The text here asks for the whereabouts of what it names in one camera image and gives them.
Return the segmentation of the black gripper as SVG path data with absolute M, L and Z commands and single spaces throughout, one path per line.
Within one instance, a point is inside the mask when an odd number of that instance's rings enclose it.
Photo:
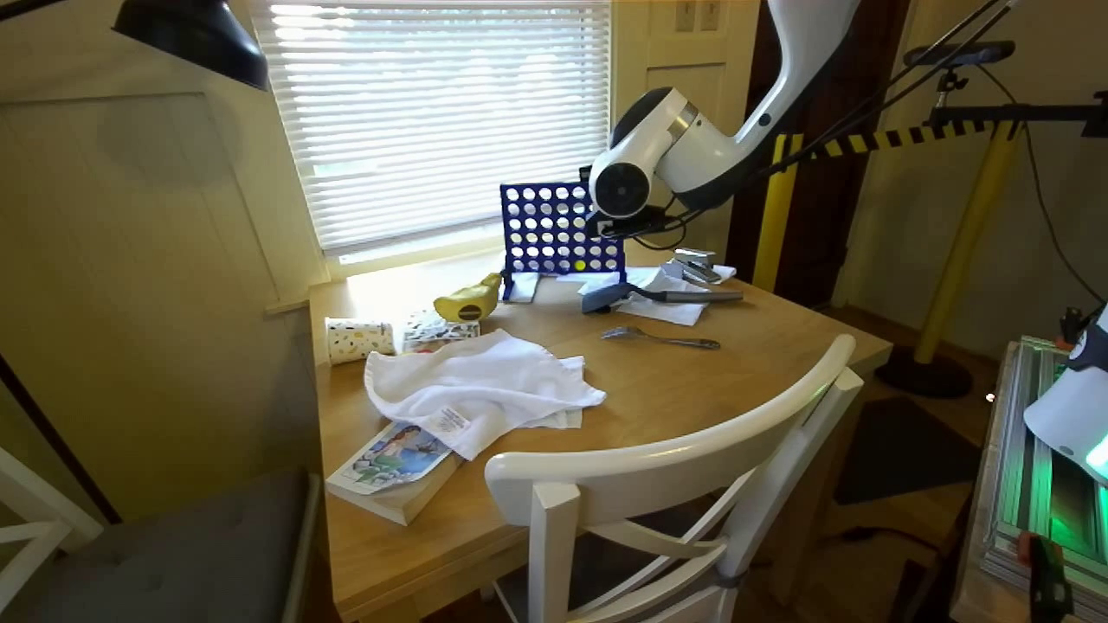
M 645 210 L 638 210 L 635 217 L 611 217 L 592 210 L 584 217 L 584 232 L 596 239 L 638 239 L 638 236 L 660 236 L 673 232 L 678 226 L 674 215 L 667 215 L 665 208 L 648 206 Z

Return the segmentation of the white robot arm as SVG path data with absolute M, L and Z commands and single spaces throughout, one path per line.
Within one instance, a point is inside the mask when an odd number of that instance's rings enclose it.
M 665 232 L 673 217 L 651 206 L 660 179 L 694 215 L 721 208 L 748 178 L 754 151 L 845 46 L 858 0 L 769 0 L 779 74 L 734 135 L 721 132 L 683 89 L 641 92 L 612 128 L 611 148 L 584 170 L 596 236 Z

